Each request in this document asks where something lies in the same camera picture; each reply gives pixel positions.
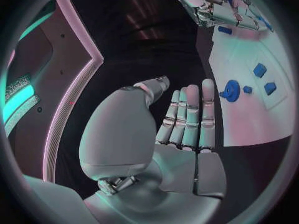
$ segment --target cyan glowing light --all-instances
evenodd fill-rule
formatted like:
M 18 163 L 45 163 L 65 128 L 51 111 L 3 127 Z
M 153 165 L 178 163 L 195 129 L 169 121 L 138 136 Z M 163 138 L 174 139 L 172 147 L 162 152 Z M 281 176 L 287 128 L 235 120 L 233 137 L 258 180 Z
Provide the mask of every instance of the cyan glowing light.
M 3 109 L 3 122 L 13 114 L 13 112 L 26 100 L 34 95 L 34 89 L 32 85 L 28 85 L 14 94 L 5 104 Z
M 40 18 L 39 20 L 35 21 L 33 24 L 31 24 L 21 35 L 20 40 L 22 40 L 25 36 L 28 35 L 28 33 L 30 33 L 33 29 L 35 29 L 38 25 L 40 25 L 41 23 L 43 23 L 45 20 L 47 20 L 53 13 L 48 13 L 47 15 L 43 16 L 42 18 Z

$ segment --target teal light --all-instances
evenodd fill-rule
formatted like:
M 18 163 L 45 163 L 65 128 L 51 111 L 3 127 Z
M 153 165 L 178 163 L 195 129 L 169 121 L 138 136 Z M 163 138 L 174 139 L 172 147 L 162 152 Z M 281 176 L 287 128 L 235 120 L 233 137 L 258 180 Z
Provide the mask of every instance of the teal light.
M 26 100 L 34 95 L 34 89 L 32 85 L 25 86 L 23 89 L 14 94 L 5 104 L 3 109 L 3 122 L 13 114 L 13 112 Z
M 38 25 L 40 25 L 41 23 L 43 23 L 45 20 L 47 20 L 53 13 L 48 13 L 47 15 L 43 16 L 42 18 L 40 18 L 39 20 L 35 21 L 33 24 L 31 24 L 26 30 L 25 32 L 23 32 L 23 34 L 21 35 L 20 40 L 22 40 L 25 36 L 28 35 L 28 33 L 30 33 L 33 29 L 35 29 Z

